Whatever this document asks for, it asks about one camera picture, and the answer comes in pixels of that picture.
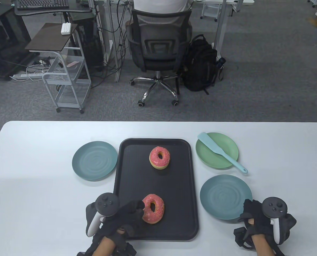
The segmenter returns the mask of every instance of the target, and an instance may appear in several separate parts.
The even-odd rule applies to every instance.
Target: plate
[[[72,158],[74,172],[87,181],[100,181],[116,166],[117,151],[104,141],[81,146]]]
[[[224,152],[232,157],[235,161],[238,160],[239,157],[239,149],[236,143],[228,136],[222,133],[207,133],[212,140],[214,140],[219,147],[221,147]],[[205,144],[203,144],[200,140],[197,140],[196,145],[196,154],[201,159],[202,162],[207,164],[210,167],[216,169],[225,169],[232,166],[225,157],[214,153],[210,150]]]
[[[239,218],[246,199],[252,200],[249,186],[238,177],[227,174],[210,178],[200,190],[202,206],[218,219]]]

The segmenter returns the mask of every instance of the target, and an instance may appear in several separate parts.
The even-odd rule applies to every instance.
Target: vr controller
[[[86,235],[88,237],[94,236],[100,228],[104,217],[115,215],[118,209],[119,199],[117,195],[113,193],[101,194],[95,202],[86,207],[86,220],[88,222]]]
[[[286,203],[278,197],[268,197],[262,203],[263,214],[270,218],[270,224],[273,226],[273,236],[265,235],[265,238],[277,256],[284,256],[278,248],[290,236],[290,229],[296,225],[296,219],[287,213]],[[252,250],[254,244],[245,227],[234,230],[235,242],[243,248]]]
[[[286,203],[278,197],[268,197],[262,203],[262,211],[266,217],[271,219],[276,244],[284,243],[288,230],[287,223],[284,221],[287,213]]]

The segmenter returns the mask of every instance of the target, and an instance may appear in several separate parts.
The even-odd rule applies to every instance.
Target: computer tower
[[[77,31],[88,67],[103,66],[104,54],[95,15],[92,12],[70,13],[70,20],[78,25]]]
[[[35,56],[25,50],[31,41],[27,28],[20,16],[14,13],[14,7],[0,5],[0,78],[10,79]]]

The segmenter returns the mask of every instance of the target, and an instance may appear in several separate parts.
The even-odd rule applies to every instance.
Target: donut hole
[[[150,204],[150,209],[151,209],[153,212],[155,212],[155,204],[154,204],[154,203],[151,203],[151,204]]]

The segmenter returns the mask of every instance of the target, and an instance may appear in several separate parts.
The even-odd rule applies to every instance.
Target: chrome chair leg
[[[153,83],[148,90],[146,90],[146,92],[143,94],[142,96],[142,102],[144,103],[146,98],[148,97],[148,95],[150,94],[150,92],[155,88],[155,86],[157,85],[157,82]]]
[[[148,81],[153,81],[154,79],[153,78],[144,78],[144,77],[136,77],[136,78],[133,78],[131,79],[129,82],[130,82],[130,85],[134,85],[134,81],[135,80],[148,80]]]
[[[175,100],[177,100],[177,101],[179,100],[178,96],[177,96],[177,93],[176,93],[176,91],[173,88],[171,88],[168,84],[166,84],[163,81],[161,81],[160,83],[162,84],[162,86],[164,88],[166,88],[168,91],[170,91],[170,93],[174,96]]]
[[[163,80],[168,80],[168,79],[173,79],[173,78],[178,78],[178,75],[167,75],[165,77],[163,77]]]

